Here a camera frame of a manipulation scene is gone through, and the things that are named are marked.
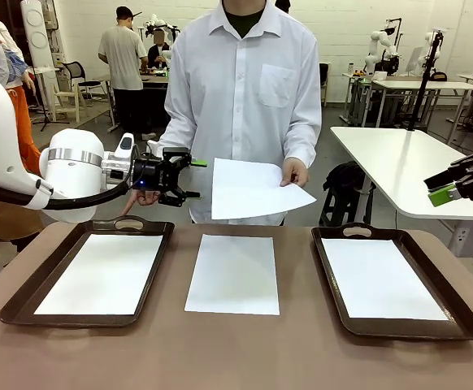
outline sheet of paper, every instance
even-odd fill
[[[272,238],[202,236],[184,309],[280,315]]]
[[[316,202],[295,184],[280,187],[273,164],[215,159],[212,219],[243,219],[284,213]]]
[[[34,314],[134,314],[162,240],[90,235]]]
[[[322,242],[351,318],[448,319],[393,241]]]

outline hand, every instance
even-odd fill
[[[299,187],[305,187],[309,182],[309,170],[305,163],[295,157],[289,157],[284,161],[284,177],[280,183],[281,187],[295,183]]]
[[[31,76],[28,74],[28,71],[22,76],[22,81],[27,85],[27,88],[33,91],[33,94],[36,95],[36,85],[34,84],[33,79],[31,79]]]
[[[158,197],[160,196],[161,196],[161,193],[157,191],[142,192],[142,191],[136,191],[134,189],[121,215],[125,216],[126,214],[128,214],[130,210],[132,209],[133,205],[136,204],[136,202],[139,203],[141,206],[151,206],[154,203],[158,202]]]

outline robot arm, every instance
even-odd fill
[[[423,47],[423,55],[421,55],[419,57],[419,59],[417,60],[418,66],[417,66],[417,69],[416,69],[416,74],[418,76],[423,75],[423,69],[426,65],[426,62],[430,58],[430,55],[431,55],[431,52],[432,52],[433,40],[435,39],[435,35],[438,32],[445,33],[443,30],[436,28],[436,29],[433,30],[433,32],[427,33],[426,37],[424,38],[426,40],[426,45]],[[434,64],[435,64],[435,61],[439,58],[440,58],[440,47],[437,48],[435,57],[433,59]]]
[[[473,154],[452,162],[446,171],[426,179],[424,183],[435,207],[463,198],[473,201]]]
[[[159,203],[182,206],[188,197],[200,196],[183,192],[178,186],[180,172],[190,165],[204,166],[182,149],[165,149],[163,159],[137,156],[131,134],[124,135],[114,153],[104,152],[93,133],[66,129],[43,151],[43,177],[28,173],[18,149],[14,107],[0,85],[0,202],[44,210],[69,223],[91,219],[96,206],[131,188],[159,191]]]
[[[168,40],[173,44],[177,35],[179,35],[180,30],[177,26],[172,26],[171,24],[166,23],[162,19],[158,19],[156,14],[152,14],[150,21],[144,24],[146,28],[146,37],[154,34],[156,28],[161,28],[168,33]]]
[[[385,31],[374,31],[371,34],[370,52],[368,57],[365,59],[367,63],[367,74],[373,75],[375,71],[375,65],[381,62],[381,56],[378,54],[378,44],[381,43],[388,49],[387,59],[399,57],[397,53],[397,47],[390,41],[388,34]]]

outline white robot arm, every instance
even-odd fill
[[[161,28],[165,32],[168,33],[168,40],[173,44],[175,39],[177,39],[177,35],[180,33],[180,30],[177,26],[173,26],[168,24],[162,19],[158,19],[156,14],[152,14],[150,21],[145,22],[143,26],[146,28],[146,36],[152,35],[156,28]]]
[[[131,188],[159,191],[159,203],[182,206],[188,197],[200,196],[178,187],[180,171],[190,165],[195,163],[186,149],[164,149],[163,159],[139,157],[133,135],[125,134],[115,152],[105,152],[95,134],[66,129],[41,155],[43,177],[28,173],[20,157],[15,110],[0,85],[0,202],[44,210],[69,223],[90,220],[97,205]]]
[[[381,62],[381,56],[378,53],[379,43],[388,49],[387,59],[399,56],[397,53],[397,47],[390,41],[388,34],[385,31],[374,31],[371,34],[370,52],[365,59],[365,63],[367,63],[368,75],[373,75],[375,71],[375,65]]]
[[[426,40],[426,45],[423,47],[423,55],[419,57],[417,60],[417,69],[416,69],[416,74],[417,76],[422,76],[424,73],[424,66],[426,65],[426,62],[428,61],[428,58],[430,57],[430,54],[432,52],[432,45],[433,45],[433,40],[435,38],[435,34],[441,32],[445,34],[445,31],[442,29],[434,29],[433,32],[429,32],[426,34],[426,37],[424,38]],[[435,62],[437,59],[440,58],[440,47],[437,48],[435,58],[433,61]]]

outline dark undershirt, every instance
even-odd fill
[[[226,10],[226,17],[228,18],[229,23],[236,29],[236,32],[240,35],[241,38],[245,37],[249,31],[253,28],[255,24],[260,21],[262,17],[263,10],[257,12],[256,14],[238,16],[228,13]]]

